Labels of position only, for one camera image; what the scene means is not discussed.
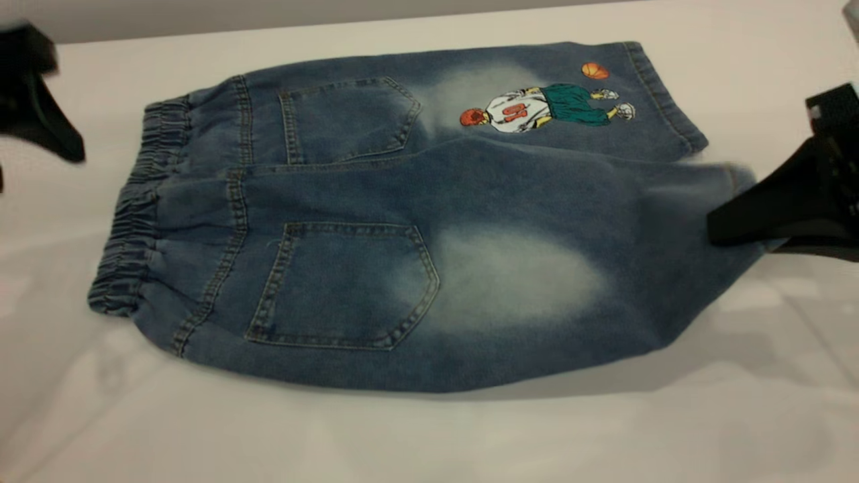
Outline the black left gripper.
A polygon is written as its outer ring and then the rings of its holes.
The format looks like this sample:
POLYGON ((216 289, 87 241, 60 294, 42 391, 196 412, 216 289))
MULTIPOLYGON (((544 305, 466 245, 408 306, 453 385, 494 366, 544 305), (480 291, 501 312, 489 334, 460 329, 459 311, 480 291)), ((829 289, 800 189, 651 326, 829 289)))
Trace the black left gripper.
POLYGON ((56 104, 43 79, 58 72, 56 47, 33 24, 1 30, 1 134, 55 153, 64 161, 85 161, 83 137, 56 104))

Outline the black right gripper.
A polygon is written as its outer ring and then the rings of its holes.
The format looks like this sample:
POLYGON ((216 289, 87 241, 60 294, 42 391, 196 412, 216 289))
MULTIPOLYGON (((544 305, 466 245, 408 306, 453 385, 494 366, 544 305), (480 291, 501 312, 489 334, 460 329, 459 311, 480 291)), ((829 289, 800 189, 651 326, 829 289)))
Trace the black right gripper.
POLYGON ((854 85, 807 98, 812 138, 764 180, 707 215, 709 241, 783 239, 777 254, 858 263, 858 99, 854 85), (841 235, 841 224, 847 235, 841 235))

